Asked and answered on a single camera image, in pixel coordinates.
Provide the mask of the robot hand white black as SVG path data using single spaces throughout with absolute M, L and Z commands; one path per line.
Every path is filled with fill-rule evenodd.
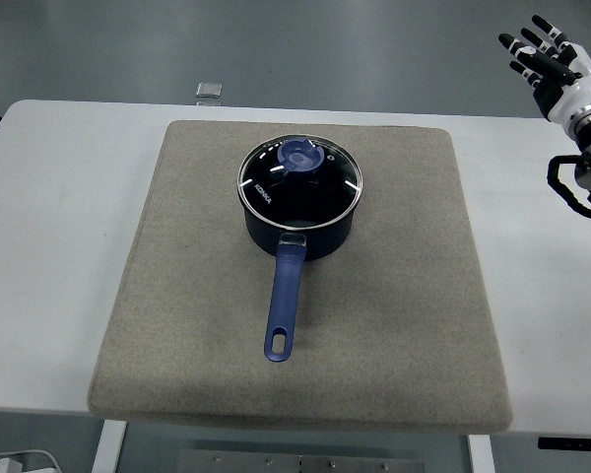
M 502 33 L 498 41 L 513 57 L 509 67 L 532 88 L 544 118 L 568 131 L 578 114 L 591 110 L 591 57 L 541 16 L 532 23 L 541 34 L 523 28 L 522 38 Z

